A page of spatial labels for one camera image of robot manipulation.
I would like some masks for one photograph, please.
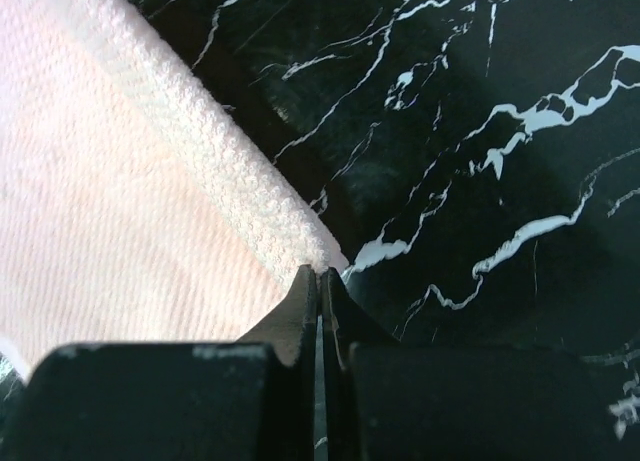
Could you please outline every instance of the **folded towel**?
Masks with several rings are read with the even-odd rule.
[[[0,0],[0,352],[234,340],[335,239],[126,0]]]

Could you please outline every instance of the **pink towel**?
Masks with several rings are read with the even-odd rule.
[[[234,340],[346,260],[126,0],[0,0],[0,351]]]

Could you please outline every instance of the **black marble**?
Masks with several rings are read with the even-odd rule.
[[[380,324],[579,354],[636,459],[640,0],[131,1]]]

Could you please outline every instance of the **marble table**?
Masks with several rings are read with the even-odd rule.
[[[130,1],[334,232],[383,327],[577,353],[636,459],[638,0]]]

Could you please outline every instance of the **cloth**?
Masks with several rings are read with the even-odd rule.
[[[235,340],[335,239],[126,0],[0,0],[0,352]]]

